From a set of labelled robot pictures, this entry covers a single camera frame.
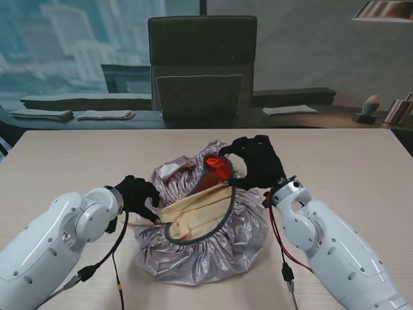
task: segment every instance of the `wire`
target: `wire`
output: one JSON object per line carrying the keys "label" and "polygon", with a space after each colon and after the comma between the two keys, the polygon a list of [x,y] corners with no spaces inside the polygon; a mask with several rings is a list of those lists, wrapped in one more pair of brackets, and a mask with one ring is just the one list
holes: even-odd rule
{"label": "wire", "polygon": [[104,258],[102,258],[102,260],[99,263],[96,263],[95,266],[97,268],[101,267],[102,264],[108,260],[108,258],[110,258],[110,255],[112,255],[113,253],[115,253],[115,251],[117,250],[117,247],[119,247],[119,244],[121,244],[123,237],[125,237],[126,234],[126,228],[128,227],[128,221],[129,221],[129,210],[128,207],[125,204],[125,222],[123,224],[122,227],[122,231],[121,234],[119,235],[119,237],[117,237],[117,240],[115,242],[115,244],[112,246],[112,248],[110,249],[110,251],[108,252],[108,254],[105,255]]}
{"label": "wire", "polygon": [[[267,202],[268,205],[270,206],[270,210],[271,210],[271,203],[270,203],[270,193],[267,195]],[[281,238],[279,237],[279,232],[278,232],[278,228],[274,225],[273,223],[273,219],[274,219],[274,215],[272,214],[272,212],[270,212],[270,219],[271,219],[271,227],[272,227],[272,231],[274,232],[274,234],[276,235],[276,239],[278,241],[279,244],[279,248],[281,250],[281,256],[283,257],[283,263],[285,263],[285,257],[284,257],[284,251],[283,251],[283,247],[281,246]]]}
{"label": "wire", "polygon": [[68,289],[71,289],[73,286],[75,286],[79,282],[80,282],[80,277],[78,275],[73,276],[69,281],[67,281],[67,283],[64,286],[62,286],[62,288],[60,290],[58,290],[58,291],[54,292],[53,294],[51,294],[39,307],[41,307],[42,305],[47,303],[52,298],[55,298],[58,294],[60,294],[64,291],[67,291]]}
{"label": "wire", "polygon": [[[270,193],[268,193],[268,195],[267,195],[267,202],[269,202],[269,201],[270,201]],[[292,260],[294,263],[296,263],[296,264],[304,267],[305,269],[309,270],[311,273],[314,273],[313,270],[312,270],[310,267],[308,267],[308,266],[304,265],[303,263],[301,263],[299,260],[297,260],[296,258],[294,258],[294,257],[287,251],[287,249],[285,248],[285,246],[284,246],[284,244],[283,244],[283,241],[281,240],[281,235],[280,235],[280,233],[279,233],[279,231],[278,231],[277,223],[276,223],[276,221],[275,221],[274,213],[272,212],[272,207],[271,207],[271,205],[270,205],[270,207],[268,208],[268,212],[269,212],[269,214],[270,214],[270,221],[271,221],[272,230],[273,230],[274,235],[276,236],[276,239],[277,239],[277,241],[278,241],[278,244],[279,244],[279,246],[280,246],[280,248],[281,248],[281,254],[282,254],[282,257],[283,257],[283,262],[285,262],[285,259],[284,259],[284,254],[285,254],[285,256],[287,256],[287,257],[288,257],[290,260]]]}
{"label": "wire", "polygon": [[119,295],[121,297],[121,308],[122,308],[122,310],[125,310],[125,301],[123,300],[122,284],[121,284],[121,281],[119,279],[119,274],[117,273],[117,267],[116,267],[116,262],[115,262],[115,252],[112,253],[112,259],[114,261],[117,289],[119,290]]}

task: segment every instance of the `dark desk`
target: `dark desk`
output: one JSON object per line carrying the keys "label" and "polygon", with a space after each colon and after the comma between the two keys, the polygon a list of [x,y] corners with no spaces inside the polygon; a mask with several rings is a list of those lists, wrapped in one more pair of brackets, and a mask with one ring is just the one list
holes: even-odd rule
{"label": "dark desk", "polygon": [[[239,111],[234,119],[211,120],[208,122],[164,122],[159,111],[135,111],[135,116],[127,121],[78,121],[72,119],[66,123],[49,120],[15,119],[8,112],[0,110],[0,121],[25,129],[247,129],[247,128],[388,128],[413,130],[413,117],[405,125],[388,125],[378,119],[375,125],[360,124],[352,121],[352,116],[360,108],[328,107],[310,105],[318,114],[284,114],[268,116],[262,108],[248,108]],[[385,111],[377,111],[377,116],[384,117]]]}

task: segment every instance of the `desk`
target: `desk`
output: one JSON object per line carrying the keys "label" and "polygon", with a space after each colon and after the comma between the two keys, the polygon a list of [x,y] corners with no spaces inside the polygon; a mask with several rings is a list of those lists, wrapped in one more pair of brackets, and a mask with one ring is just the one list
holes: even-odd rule
{"label": "desk", "polygon": [[[234,119],[212,120],[202,122],[164,122],[159,111],[134,111],[134,118],[127,121],[77,121],[73,119],[66,123],[48,120],[15,119],[9,113],[0,109],[0,121],[27,129],[231,129],[231,128],[388,128],[413,130],[413,123],[406,125],[382,124],[367,125],[352,121],[355,113],[361,112],[360,108],[329,107],[324,105],[310,105],[319,111],[318,114],[284,114],[269,116],[262,108],[246,108],[240,110]],[[74,115],[83,112],[75,111]],[[385,111],[377,111],[376,115],[384,117]]]}
{"label": "desk", "polygon": [[[412,301],[413,159],[389,130],[27,132],[0,164],[0,249],[64,192],[86,193],[100,185],[115,185],[127,174],[149,178],[153,168],[183,154],[191,156],[209,141],[230,142],[256,134],[268,134],[286,173],[297,174],[314,197],[328,203],[370,242],[399,290]],[[100,260],[119,231],[118,226],[113,235],[88,245],[76,270]],[[287,241],[286,245],[304,260],[301,251]],[[249,272],[200,287],[154,282],[135,266],[135,251],[136,241],[128,229],[116,254],[127,310],[292,309],[281,276],[278,244],[271,234]],[[291,267],[301,310],[343,310],[315,276],[294,264]],[[89,281],[63,293],[42,310],[119,307],[114,268],[108,261]]]}

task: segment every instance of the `light wood tabletop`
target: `light wood tabletop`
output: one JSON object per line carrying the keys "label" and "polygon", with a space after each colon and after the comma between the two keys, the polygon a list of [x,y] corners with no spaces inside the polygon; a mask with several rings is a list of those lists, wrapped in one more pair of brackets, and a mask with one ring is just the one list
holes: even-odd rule
{"label": "light wood tabletop", "polygon": [[[315,198],[329,204],[367,239],[400,292],[413,302],[413,159],[386,129],[27,132],[0,164],[0,249],[64,192],[116,185],[127,174],[149,178],[155,167],[181,155],[192,156],[209,141],[230,143],[256,134],[270,136],[287,175],[296,174]],[[239,158],[234,163],[245,170]],[[102,259],[120,228],[87,245],[70,276]],[[304,254],[284,240],[288,250],[305,261]],[[249,272],[199,287],[153,281],[135,266],[136,251],[133,231],[128,229],[116,253],[128,310],[293,309],[272,233]],[[313,274],[290,265],[301,310],[343,309]],[[41,309],[120,309],[112,262]]]}

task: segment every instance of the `metallic drawstring bag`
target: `metallic drawstring bag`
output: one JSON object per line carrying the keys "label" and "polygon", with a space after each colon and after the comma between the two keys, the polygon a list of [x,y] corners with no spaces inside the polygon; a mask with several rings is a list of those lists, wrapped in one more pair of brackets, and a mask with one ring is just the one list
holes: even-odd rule
{"label": "metallic drawstring bag", "polygon": [[[160,192],[158,209],[213,186],[214,177],[211,178],[205,159],[225,145],[214,141],[192,158],[182,156],[156,168],[151,182]],[[137,266],[156,280],[178,285],[216,282],[247,271],[261,252],[268,226],[261,216],[263,208],[255,189],[232,187],[231,193],[229,208],[221,221],[199,238],[172,239],[170,224],[136,226]]]}

